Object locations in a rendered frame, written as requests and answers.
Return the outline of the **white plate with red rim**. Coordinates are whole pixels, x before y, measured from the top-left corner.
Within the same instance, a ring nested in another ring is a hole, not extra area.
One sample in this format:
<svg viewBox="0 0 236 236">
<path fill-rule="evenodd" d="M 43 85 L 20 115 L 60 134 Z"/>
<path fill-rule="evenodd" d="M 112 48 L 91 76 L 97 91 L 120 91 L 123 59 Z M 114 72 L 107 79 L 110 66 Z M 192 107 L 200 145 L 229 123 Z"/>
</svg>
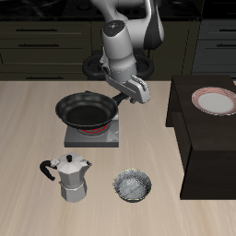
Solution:
<svg viewBox="0 0 236 236">
<path fill-rule="evenodd" d="M 236 113 L 236 94 L 225 88 L 200 88 L 192 94 L 192 103 L 198 110 L 212 115 Z"/>
</svg>

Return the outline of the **dark wooden cabinet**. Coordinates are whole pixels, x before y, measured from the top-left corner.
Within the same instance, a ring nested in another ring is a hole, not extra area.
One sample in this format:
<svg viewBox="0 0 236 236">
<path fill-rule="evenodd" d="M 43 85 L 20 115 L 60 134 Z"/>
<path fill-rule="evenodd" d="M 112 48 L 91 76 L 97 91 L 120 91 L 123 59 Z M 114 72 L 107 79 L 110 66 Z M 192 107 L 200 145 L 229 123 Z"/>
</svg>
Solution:
<svg viewBox="0 0 236 236">
<path fill-rule="evenodd" d="M 181 75 L 171 79 L 166 125 L 175 131 L 184 177 L 182 200 L 236 200 L 236 114 L 201 112 L 192 94 L 216 87 L 236 93 L 227 75 Z"/>
</svg>

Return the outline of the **dark grey stove plate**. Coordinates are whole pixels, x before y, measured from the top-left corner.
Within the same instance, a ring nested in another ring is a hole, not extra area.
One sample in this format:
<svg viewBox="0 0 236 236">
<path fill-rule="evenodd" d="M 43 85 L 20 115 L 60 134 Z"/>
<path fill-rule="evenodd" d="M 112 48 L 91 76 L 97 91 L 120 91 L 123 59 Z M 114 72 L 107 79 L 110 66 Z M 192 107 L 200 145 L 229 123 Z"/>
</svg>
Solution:
<svg viewBox="0 0 236 236">
<path fill-rule="evenodd" d="M 79 130 L 68 126 L 64 144 L 66 148 L 118 148 L 119 115 L 97 129 Z"/>
</svg>

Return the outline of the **grey speckled bowl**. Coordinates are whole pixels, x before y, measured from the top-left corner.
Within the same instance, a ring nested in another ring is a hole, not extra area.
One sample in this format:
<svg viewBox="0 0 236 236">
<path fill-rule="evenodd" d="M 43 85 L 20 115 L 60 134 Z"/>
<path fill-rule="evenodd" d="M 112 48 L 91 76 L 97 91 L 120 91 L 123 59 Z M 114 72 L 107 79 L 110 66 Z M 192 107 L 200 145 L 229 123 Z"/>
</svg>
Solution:
<svg viewBox="0 0 236 236">
<path fill-rule="evenodd" d="M 145 199 L 152 189 L 152 181 L 143 171 L 126 169 L 113 179 L 113 189 L 124 201 L 137 203 Z"/>
</svg>

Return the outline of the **dark kitchen cupboards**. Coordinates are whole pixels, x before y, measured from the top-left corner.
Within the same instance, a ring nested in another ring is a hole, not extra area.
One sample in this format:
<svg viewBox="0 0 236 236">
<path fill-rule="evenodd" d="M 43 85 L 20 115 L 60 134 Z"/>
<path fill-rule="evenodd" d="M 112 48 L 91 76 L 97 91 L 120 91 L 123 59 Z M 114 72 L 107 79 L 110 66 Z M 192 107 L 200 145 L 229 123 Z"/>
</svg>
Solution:
<svg viewBox="0 0 236 236">
<path fill-rule="evenodd" d="M 165 41 L 143 53 L 154 63 L 151 80 L 188 75 L 200 21 L 236 20 L 236 0 L 226 16 L 208 0 L 163 0 Z M 90 0 L 0 0 L 0 80 L 84 80 L 82 63 L 102 48 L 104 18 Z"/>
</svg>

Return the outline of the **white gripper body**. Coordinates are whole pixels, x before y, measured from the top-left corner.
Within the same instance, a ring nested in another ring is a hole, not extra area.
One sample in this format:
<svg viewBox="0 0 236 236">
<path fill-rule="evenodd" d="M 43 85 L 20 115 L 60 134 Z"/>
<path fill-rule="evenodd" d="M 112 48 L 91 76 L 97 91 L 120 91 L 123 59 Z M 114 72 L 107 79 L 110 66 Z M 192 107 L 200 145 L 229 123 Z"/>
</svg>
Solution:
<svg viewBox="0 0 236 236">
<path fill-rule="evenodd" d="M 144 104 L 150 100 L 148 85 L 136 75 L 135 65 L 123 70 L 112 70 L 108 66 L 104 66 L 102 69 L 110 86 L 139 103 Z"/>
</svg>

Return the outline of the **black frying pan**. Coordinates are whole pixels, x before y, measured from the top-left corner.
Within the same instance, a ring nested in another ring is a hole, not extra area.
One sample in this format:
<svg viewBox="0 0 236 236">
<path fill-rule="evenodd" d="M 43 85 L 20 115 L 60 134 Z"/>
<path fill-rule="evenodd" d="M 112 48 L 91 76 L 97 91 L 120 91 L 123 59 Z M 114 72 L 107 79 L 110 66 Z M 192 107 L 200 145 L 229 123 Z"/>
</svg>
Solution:
<svg viewBox="0 0 236 236">
<path fill-rule="evenodd" d="M 56 115 L 76 129 L 95 129 L 108 124 L 118 113 L 124 93 L 110 98 L 100 93 L 85 91 L 62 98 L 55 106 Z"/>
</svg>

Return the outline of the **silver moka pot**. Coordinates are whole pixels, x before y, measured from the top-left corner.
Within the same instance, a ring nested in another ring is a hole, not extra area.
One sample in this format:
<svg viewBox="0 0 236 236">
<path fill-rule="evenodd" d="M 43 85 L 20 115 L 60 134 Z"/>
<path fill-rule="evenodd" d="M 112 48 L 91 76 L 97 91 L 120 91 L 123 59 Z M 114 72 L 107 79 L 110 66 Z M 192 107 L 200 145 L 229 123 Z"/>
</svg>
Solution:
<svg viewBox="0 0 236 236">
<path fill-rule="evenodd" d="M 59 159 L 45 160 L 40 170 L 51 181 L 55 178 L 50 174 L 48 167 L 58 170 L 61 181 L 61 196 L 66 202 L 76 203 L 87 194 L 87 184 L 84 178 L 86 171 L 91 167 L 88 160 L 76 153 L 62 155 Z"/>
</svg>

